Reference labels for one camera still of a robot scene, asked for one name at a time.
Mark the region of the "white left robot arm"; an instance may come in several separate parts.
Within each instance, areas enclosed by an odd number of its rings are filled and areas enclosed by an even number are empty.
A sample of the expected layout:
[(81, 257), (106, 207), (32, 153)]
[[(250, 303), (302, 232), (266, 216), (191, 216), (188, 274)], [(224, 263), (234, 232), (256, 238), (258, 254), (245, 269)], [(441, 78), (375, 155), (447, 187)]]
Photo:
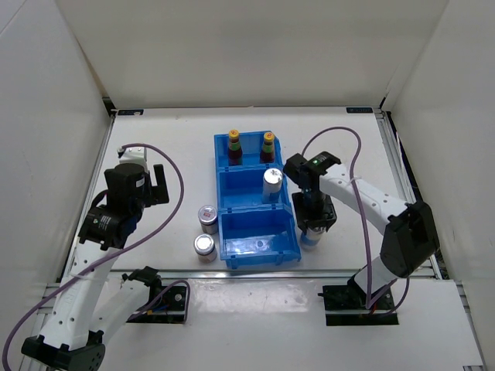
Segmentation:
[(96, 305), (114, 262), (135, 232), (144, 210), (166, 204), (169, 194), (161, 164), (155, 182), (147, 168), (121, 163), (105, 171), (107, 188), (91, 203), (78, 233), (70, 276), (60, 285), (53, 311), (40, 333), (24, 340), (21, 353), (51, 369), (97, 370), (105, 343), (140, 307), (153, 309), (162, 300), (156, 270), (144, 267), (128, 278), (102, 309)]

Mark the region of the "silver blue shaker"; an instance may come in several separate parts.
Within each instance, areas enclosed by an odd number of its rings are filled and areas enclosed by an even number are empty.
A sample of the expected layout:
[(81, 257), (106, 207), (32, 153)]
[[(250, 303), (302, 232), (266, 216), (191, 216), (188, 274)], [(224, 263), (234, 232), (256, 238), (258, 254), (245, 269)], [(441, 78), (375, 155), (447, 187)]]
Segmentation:
[(282, 183), (282, 172), (278, 168), (268, 168), (263, 175), (262, 202), (277, 203)]
[(315, 250), (324, 233), (324, 228), (308, 228), (302, 231), (299, 238), (300, 247), (303, 250)]

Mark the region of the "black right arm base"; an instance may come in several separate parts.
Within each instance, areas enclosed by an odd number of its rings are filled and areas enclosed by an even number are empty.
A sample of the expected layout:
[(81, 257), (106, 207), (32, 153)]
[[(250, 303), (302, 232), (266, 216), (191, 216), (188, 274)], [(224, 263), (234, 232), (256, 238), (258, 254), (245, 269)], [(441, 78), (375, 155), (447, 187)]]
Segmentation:
[(365, 300), (347, 285), (325, 285), (318, 296), (323, 299), (328, 327), (399, 325), (398, 315), (388, 314), (394, 307), (391, 289), (371, 309), (366, 309)]

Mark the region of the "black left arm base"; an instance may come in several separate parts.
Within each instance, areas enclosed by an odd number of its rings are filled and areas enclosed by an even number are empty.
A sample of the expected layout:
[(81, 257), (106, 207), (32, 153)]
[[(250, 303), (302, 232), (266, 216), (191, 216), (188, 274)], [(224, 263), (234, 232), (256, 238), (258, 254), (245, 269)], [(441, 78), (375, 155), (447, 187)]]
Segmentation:
[(189, 315), (190, 295), (187, 280), (155, 286), (149, 303), (132, 314), (127, 323), (184, 325)]

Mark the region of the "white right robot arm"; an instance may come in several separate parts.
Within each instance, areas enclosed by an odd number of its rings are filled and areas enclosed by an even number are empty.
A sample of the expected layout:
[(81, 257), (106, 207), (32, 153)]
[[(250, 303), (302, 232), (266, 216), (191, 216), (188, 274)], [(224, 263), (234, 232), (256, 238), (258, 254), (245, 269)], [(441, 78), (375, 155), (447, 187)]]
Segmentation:
[(336, 222), (333, 199), (356, 211), (364, 226), (373, 225), (382, 235), (380, 253), (348, 281), (348, 302), (370, 308), (398, 279), (406, 279), (439, 248), (431, 207), (408, 203), (357, 179), (341, 161), (323, 151), (310, 160), (295, 154), (287, 160), (284, 174), (299, 191), (292, 194), (301, 242), (318, 244)]

